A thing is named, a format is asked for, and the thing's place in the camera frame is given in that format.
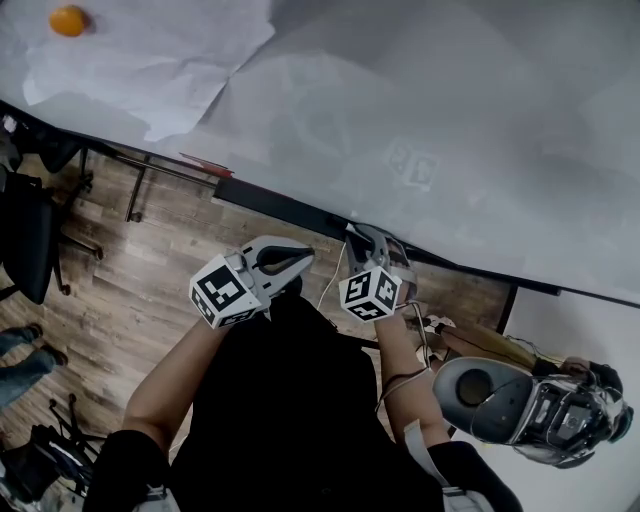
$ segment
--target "black sleeve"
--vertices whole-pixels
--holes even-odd
[[[622,394],[622,381],[620,380],[618,372],[611,368],[611,366],[590,361],[589,369],[597,375],[601,386],[613,388]]]
[[[84,512],[129,512],[144,501],[148,486],[167,482],[169,462],[146,434],[121,430],[111,434],[96,461]]]
[[[484,495],[495,512],[522,512],[515,494],[469,443],[451,441],[429,448],[442,476],[453,486]]]

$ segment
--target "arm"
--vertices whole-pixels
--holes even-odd
[[[383,384],[394,375],[413,373],[423,368],[416,357],[400,312],[378,320],[375,328],[380,345]],[[416,419],[420,420],[427,448],[450,440],[440,405],[431,389],[431,378],[431,373],[425,372],[385,399],[389,422],[397,443],[404,444],[404,427]]]
[[[134,391],[122,429],[148,435],[168,454],[200,382],[229,329],[212,330],[200,319]]]

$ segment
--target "orange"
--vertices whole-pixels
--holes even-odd
[[[87,27],[87,16],[80,7],[60,7],[49,16],[49,25],[54,32],[67,37],[78,37]]]

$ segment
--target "cable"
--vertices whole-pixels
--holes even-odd
[[[385,384],[384,388],[382,389],[380,400],[378,400],[378,404],[376,405],[376,409],[375,409],[376,413],[380,409],[380,406],[382,405],[382,401],[385,398],[387,398],[391,393],[401,388],[405,384],[409,384],[409,382],[416,380],[417,378],[424,375],[427,371],[431,370],[431,361],[429,361],[429,358],[427,357],[427,336],[424,332],[424,324],[422,323],[422,312],[420,311],[420,305],[415,300],[409,300],[404,304],[400,304],[399,306],[396,306],[396,310],[406,308],[409,305],[413,306],[416,316],[418,317],[418,322],[420,323],[420,339],[422,340],[422,350],[423,350],[424,361],[426,366],[414,373],[402,373],[402,374],[394,375],[393,377],[391,377]],[[387,389],[385,391],[385,388],[389,388],[389,385],[391,384],[391,382],[401,378],[406,378],[406,380],[399,382],[392,388]]]
[[[320,311],[320,305],[322,304],[322,299],[324,299],[324,296],[326,295],[327,291],[329,290],[329,288],[331,287],[333,282],[336,280],[336,277],[338,275],[338,270],[340,270],[340,262],[342,261],[342,255],[344,254],[344,248],[346,246],[347,246],[347,242],[345,242],[342,245],[342,249],[340,250],[340,256],[338,257],[338,263],[336,265],[336,271],[334,272],[333,277],[331,278],[331,281],[329,281],[329,284],[327,285],[327,287],[322,292],[322,295],[320,295],[320,300],[318,301],[318,305],[316,306],[316,310],[318,310],[318,311]]]
[[[512,341],[521,341],[523,343],[526,343],[527,345],[529,345],[531,347],[531,349],[533,350],[533,353],[535,355],[537,355],[538,357],[541,357],[543,359],[548,359],[552,363],[556,363],[556,364],[564,363],[564,361],[561,361],[560,359],[556,359],[555,357],[551,357],[551,356],[541,352],[540,349],[535,345],[535,343],[533,343],[531,341],[525,340],[523,338],[516,338],[515,336],[507,336],[507,339],[512,340]]]
[[[429,371],[429,368],[427,368],[426,366],[420,370],[418,373],[416,373],[413,377],[408,378],[407,380],[403,380],[402,382],[399,382],[398,384],[396,384],[395,386],[393,386],[389,391],[387,391],[384,395],[382,395],[380,397],[380,400],[378,401],[378,405],[376,405],[376,412],[378,412],[378,410],[380,409],[380,406],[382,405],[382,401],[387,398],[391,393],[393,393],[395,390],[397,390],[398,388],[401,388],[402,386],[404,386],[405,384],[409,384],[409,382],[416,380],[417,378],[421,377],[422,375],[424,375],[425,373],[427,373],[427,371]]]

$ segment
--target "crumpled paper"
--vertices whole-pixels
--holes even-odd
[[[230,76],[274,34],[271,0],[77,5],[92,20],[78,38],[49,28],[58,0],[0,6],[0,23],[10,24],[27,48],[27,103],[83,93],[145,121],[148,141],[191,131]]]

